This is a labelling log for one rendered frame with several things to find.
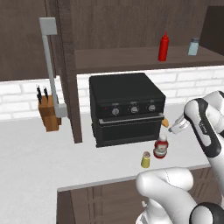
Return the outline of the dark wood wall cabinet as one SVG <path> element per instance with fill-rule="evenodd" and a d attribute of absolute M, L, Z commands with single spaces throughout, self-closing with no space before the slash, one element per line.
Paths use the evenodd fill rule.
<path fill-rule="evenodd" d="M 200 46 L 208 6 L 224 0 L 71 0 L 77 74 L 150 68 L 224 65 L 224 56 Z M 47 76 L 39 18 L 45 0 L 0 0 L 0 81 Z M 166 61 L 158 61 L 167 33 Z"/>

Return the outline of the red condiment bottle white cap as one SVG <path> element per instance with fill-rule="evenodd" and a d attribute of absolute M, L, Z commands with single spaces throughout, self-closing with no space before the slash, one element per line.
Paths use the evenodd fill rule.
<path fill-rule="evenodd" d="M 160 133 L 158 140 L 154 144 L 154 156 L 156 158 L 164 158 L 167 153 L 168 145 L 167 136 L 163 133 Z"/>

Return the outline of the black toaster oven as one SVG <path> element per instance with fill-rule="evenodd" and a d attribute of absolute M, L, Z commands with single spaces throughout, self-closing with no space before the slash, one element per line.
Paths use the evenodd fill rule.
<path fill-rule="evenodd" d="M 89 78 L 92 130 L 98 147 L 158 139 L 162 119 L 100 124 L 164 114 L 165 95 L 145 73 Z"/>

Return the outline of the dark wood cabinet door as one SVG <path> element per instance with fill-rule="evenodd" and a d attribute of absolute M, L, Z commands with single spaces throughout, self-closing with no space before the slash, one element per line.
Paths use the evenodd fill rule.
<path fill-rule="evenodd" d="M 208 6 L 199 45 L 224 56 L 224 6 Z"/>
<path fill-rule="evenodd" d="M 58 35 L 51 37 L 52 56 L 62 82 L 73 140 L 82 142 L 77 73 L 74 56 L 71 0 L 45 0 L 48 17 L 56 18 Z"/>

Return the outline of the wooden knife block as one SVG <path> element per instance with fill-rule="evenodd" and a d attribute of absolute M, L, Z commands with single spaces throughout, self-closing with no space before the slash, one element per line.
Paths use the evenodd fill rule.
<path fill-rule="evenodd" d="M 53 98 L 50 95 L 42 96 L 42 100 L 38 104 L 38 111 L 47 132 L 57 131 L 60 128 L 61 119 L 55 114 Z"/>

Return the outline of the yellow shaker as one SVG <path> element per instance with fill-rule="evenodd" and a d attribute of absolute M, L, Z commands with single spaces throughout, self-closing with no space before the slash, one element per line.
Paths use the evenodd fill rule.
<path fill-rule="evenodd" d="M 149 168 L 151 163 L 151 154 L 148 151 L 145 151 L 143 153 L 142 161 L 141 161 L 141 166 L 143 168 Z"/>

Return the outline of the tall red ketchup bottle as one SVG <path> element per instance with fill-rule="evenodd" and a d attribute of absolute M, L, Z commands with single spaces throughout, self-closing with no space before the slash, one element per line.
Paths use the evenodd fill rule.
<path fill-rule="evenodd" d="M 169 37 L 168 37 L 167 33 L 165 33 L 160 40 L 159 52 L 158 52 L 158 56 L 157 56 L 158 61 L 166 61 L 169 42 L 170 42 Z"/>

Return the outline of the dark wood base cabinets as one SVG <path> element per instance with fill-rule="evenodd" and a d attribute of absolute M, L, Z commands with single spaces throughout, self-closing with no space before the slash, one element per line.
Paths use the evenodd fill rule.
<path fill-rule="evenodd" d="M 221 190 L 210 167 L 191 170 L 189 191 L 197 203 L 221 205 Z M 56 224 L 135 224 L 144 210 L 134 180 L 59 192 Z"/>

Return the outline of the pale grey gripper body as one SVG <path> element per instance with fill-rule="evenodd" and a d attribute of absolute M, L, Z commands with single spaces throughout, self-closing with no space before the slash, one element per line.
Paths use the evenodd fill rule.
<path fill-rule="evenodd" d="M 189 122 L 185 119 L 184 115 L 181 115 L 175 123 L 169 128 L 169 131 L 175 135 L 183 131 L 189 126 Z"/>

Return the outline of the pale blue shaker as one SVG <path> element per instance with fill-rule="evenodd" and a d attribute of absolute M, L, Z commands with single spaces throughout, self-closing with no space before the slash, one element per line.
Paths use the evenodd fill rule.
<path fill-rule="evenodd" d="M 189 44 L 188 55 L 196 56 L 199 48 L 199 38 L 192 38 Z"/>

